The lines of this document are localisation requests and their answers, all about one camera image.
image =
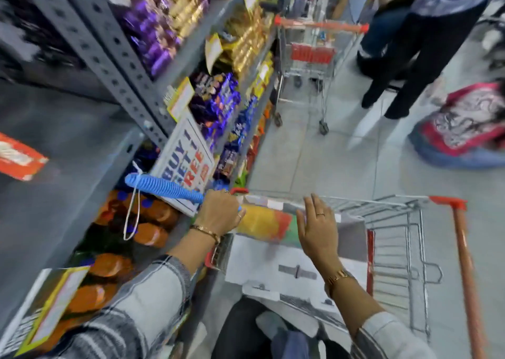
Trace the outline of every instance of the orange box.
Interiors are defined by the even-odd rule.
[[[0,173],[30,181],[47,161],[47,157],[31,147],[0,133]]]

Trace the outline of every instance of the white cord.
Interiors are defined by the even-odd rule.
[[[133,238],[133,236],[135,235],[136,231],[137,231],[137,227],[138,227],[138,221],[140,219],[140,190],[137,190],[137,185],[138,185],[138,181],[140,180],[140,176],[142,174],[144,174],[144,172],[142,171],[141,168],[138,167],[138,165],[136,164],[135,161],[132,161],[132,164],[133,164],[133,167],[137,170],[137,173],[138,173],[138,176],[137,176],[137,179],[135,180],[135,187],[133,188],[133,194],[131,196],[131,200],[130,200],[130,207],[128,208],[128,213],[126,214],[126,220],[125,220],[125,226],[123,228],[123,240],[125,241],[129,241],[130,239]],[[137,202],[138,202],[138,209],[137,209],[137,220],[135,221],[135,226],[133,227],[133,231],[132,233],[127,237],[126,234],[127,234],[127,230],[128,230],[128,219],[130,218],[130,213],[131,213],[131,208],[133,206],[133,201],[135,199],[135,192],[137,192]]]

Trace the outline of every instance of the blue ribbed handle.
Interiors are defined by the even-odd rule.
[[[148,174],[130,173],[125,177],[125,183],[132,188],[137,188],[144,193],[160,197],[187,199],[192,203],[202,203],[203,194],[183,188],[174,182],[163,178],[153,177]]]

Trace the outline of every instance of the plaid sleeve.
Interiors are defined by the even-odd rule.
[[[190,275],[163,255],[130,282],[88,323],[67,332],[46,358],[153,357],[183,314]]]
[[[436,359],[423,340],[388,312],[370,317],[351,347],[353,359]]]

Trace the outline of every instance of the person in black pants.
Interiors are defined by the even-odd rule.
[[[382,74],[374,79],[363,97],[362,107],[371,107],[398,71],[419,52],[408,80],[385,113],[392,120],[408,116],[424,88],[440,75],[468,37],[487,2],[415,0],[412,12],[386,52]]]

